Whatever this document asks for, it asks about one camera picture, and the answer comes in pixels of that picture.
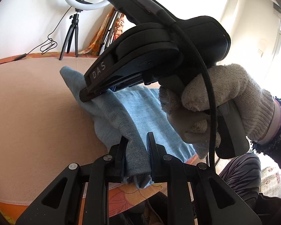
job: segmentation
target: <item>striped pants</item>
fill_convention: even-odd
[[[235,157],[219,176],[249,207],[255,208],[261,182],[260,161],[256,154],[246,153]]]

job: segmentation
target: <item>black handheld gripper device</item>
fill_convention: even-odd
[[[167,27],[174,21],[193,42],[207,68],[223,60],[231,39],[221,24],[209,16],[188,20],[175,17],[155,0],[108,0],[136,26],[125,31],[93,63],[84,75],[87,87],[80,100],[87,102],[107,90],[113,92],[144,83],[160,85],[181,95],[197,76],[198,67],[187,57],[185,44]],[[165,19],[156,14],[162,10]],[[240,114],[233,100],[217,108],[221,144],[218,157],[230,159],[249,150]]]

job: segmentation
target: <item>leg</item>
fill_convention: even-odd
[[[219,176],[254,209],[261,183],[261,167],[257,155],[246,153],[235,157]]]
[[[78,25],[75,26],[75,56],[78,57]]]
[[[71,49],[71,44],[72,44],[72,39],[73,39],[73,35],[74,35],[74,30],[75,30],[75,27],[74,27],[74,29],[72,30],[71,36],[70,36],[70,38],[69,38],[68,48],[67,48],[67,54],[70,52],[70,49]]]
[[[64,53],[65,53],[65,50],[66,50],[66,46],[67,46],[67,44],[68,44],[68,41],[69,41],[69,39],[70,39],[70,36],[71,36],[73,30],[74,30],[74,25],[71,24],[71,26],[70,26],[70,28],[69,28],[69,30],[68,30],[67,36],[66,36],[66,38],[65,38],[65,41],[64,41],[64,45],[63,45],[63,47],[62,47],[61,55],[60,55],[60,57],[59,57],[59,60],[62,60],[63,57],[64,57]]]

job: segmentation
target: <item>gray-blue cloth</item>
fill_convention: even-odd
[[[167,153],[186,162],[195,155],[192,145],[182,141],[161,110],[158,89],[133,86],[106,93],[83,103],[79,92],[86,87],[83,74],[63,67],[60,74],[78,104],[92,117],[97,137],[107,146],[128,139],[125,175],[138,188],[151,184],[150,161],[146,151],[146,135],[153,132],[156,143],[164,145]]]

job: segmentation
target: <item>knit glove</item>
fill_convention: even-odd
[[[251,78],[238,64],[214,66],[209,70],[216,106],[234,99],[244,130],[252,141],[262,139],[274,114],[271,94]],[[202,111],[209,109],[206,87],[199,74],[184,89],[181,98],[164,87],[159,89],[159,99],[167,119],[181,139],[192,143],[200,159],[209,149],[210,120]],[[217,133],[216,147],[220,144]]]

